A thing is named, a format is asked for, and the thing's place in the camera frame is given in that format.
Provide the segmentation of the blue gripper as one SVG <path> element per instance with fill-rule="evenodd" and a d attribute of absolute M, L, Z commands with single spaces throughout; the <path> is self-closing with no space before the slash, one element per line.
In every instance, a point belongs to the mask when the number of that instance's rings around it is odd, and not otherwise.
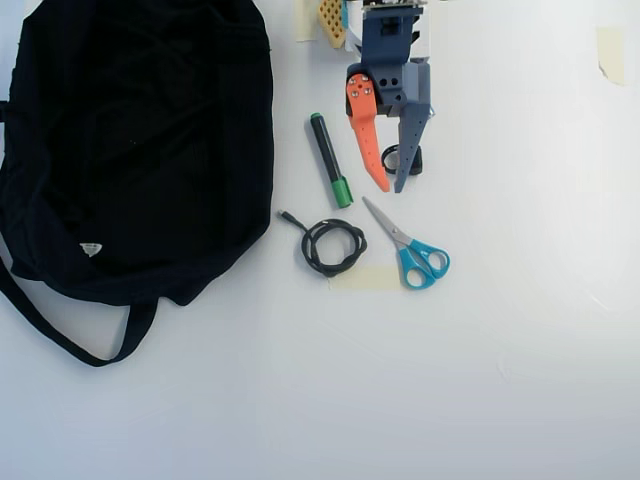
<path fill-rule="evenodd" d="M 390 183 L 381 163 L 375 118 L 377 114 L 400 117 L 394 191 L 401 193 L 426 124 L 432 118 L 429 59 L 411 58 L 403 65 L 355 63 L 346 72 L 349 122 L 365 170 L 383 192 L 390 191 Z"/>

